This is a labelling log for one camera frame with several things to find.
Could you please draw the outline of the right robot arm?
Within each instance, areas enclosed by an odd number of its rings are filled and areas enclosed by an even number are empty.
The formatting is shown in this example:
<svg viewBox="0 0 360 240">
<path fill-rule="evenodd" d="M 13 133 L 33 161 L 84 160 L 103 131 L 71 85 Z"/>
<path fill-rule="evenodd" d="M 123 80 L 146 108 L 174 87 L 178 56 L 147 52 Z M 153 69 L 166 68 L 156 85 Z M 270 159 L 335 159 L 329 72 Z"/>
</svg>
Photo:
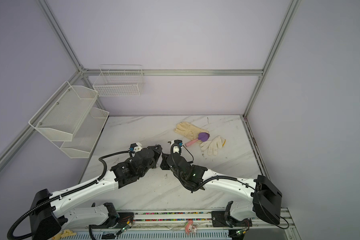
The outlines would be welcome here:
<svg viewBox="0 0 360 240">
<path fill-rule="evenodd" d="M 170 170 L 188 191 L 213 190 L 239 198 L 226 206 L 228 221 L 258 219 L 277 226 L 281 222 L 282 192 L 266 176 L 241 179 L 219 174 L 206 167 L 187 162 L 179 153 L 163 154 L 162 170 Z"/>
</svg>

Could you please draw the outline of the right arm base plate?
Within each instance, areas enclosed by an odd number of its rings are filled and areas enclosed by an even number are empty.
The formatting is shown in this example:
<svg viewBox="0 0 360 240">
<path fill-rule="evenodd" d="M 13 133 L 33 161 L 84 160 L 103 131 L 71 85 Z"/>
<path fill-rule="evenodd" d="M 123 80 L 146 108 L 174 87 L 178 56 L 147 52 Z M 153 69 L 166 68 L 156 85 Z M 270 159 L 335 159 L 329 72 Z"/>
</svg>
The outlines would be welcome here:
<svg viewBox="0 0 360 240">
<path fill-rule="evenodd" d="M 244 219 L 242 221 L 238 221 L 230 216 L 230 214 L 224 211 L 212 211 L 212 224 L 213 227 L 252 227 L 253 223 L 251 219 Z"/>
</svg>

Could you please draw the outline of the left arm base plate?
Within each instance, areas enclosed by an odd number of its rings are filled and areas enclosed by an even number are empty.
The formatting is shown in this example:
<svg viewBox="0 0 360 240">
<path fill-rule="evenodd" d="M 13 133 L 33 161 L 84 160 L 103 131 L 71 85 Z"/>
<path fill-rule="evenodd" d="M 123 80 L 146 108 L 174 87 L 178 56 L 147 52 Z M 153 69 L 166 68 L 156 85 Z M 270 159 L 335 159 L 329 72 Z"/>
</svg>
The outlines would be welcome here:
<svg viewBox="0 0 360 240">
<path fill-rule="evenodd" d="M 115 221 L 114 225 L 109 229 L 122 229 L 127 223 L 132 224 L 134 221 L 135 214 L 133 212 L 121 212 L 119 218 Z"/>
</svg>

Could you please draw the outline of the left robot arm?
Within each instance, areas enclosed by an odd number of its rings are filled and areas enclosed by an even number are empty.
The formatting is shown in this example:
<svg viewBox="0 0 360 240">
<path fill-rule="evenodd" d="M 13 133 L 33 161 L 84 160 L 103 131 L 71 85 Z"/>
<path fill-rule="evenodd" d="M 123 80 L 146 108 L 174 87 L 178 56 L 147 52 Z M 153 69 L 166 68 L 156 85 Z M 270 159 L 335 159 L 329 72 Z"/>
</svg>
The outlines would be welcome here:
<svg viewBox="0 0 360 240">
<path fill-rule="evenodd" d="M 161 145 L 127 151 L 129 158 L 107 168 L 105 157 L 99 160 L 104 169 L 100 176 L 69 189 L 36 193 L 31 205 L 30 225 L 33 240 L 48 240 L 64 229 L 90 226 L 97 229 L 124 227 L 132 216 L 123 218 L 113 203 L 80 209 L 78 206 L 104 193 L 135 183 L 156 167 Z"/>
</svg>

